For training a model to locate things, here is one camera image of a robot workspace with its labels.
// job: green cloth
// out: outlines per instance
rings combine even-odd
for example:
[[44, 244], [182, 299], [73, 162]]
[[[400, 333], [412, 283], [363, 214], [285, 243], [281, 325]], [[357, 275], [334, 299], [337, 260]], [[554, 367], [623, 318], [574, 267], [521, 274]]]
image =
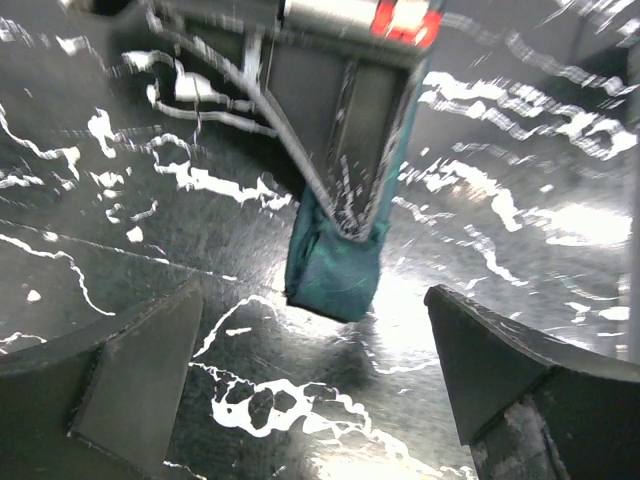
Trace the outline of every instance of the green cloth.
[[376, 221], [365, 242], [341, 237], [309, 187], [305, 189], [289, 244], [285, 293], [290, 305], [343, 322], [366, 315], [380, 280], [380, 253], [389, 230], [393, 197], [417, 110], [417, 92], [392, 159]]

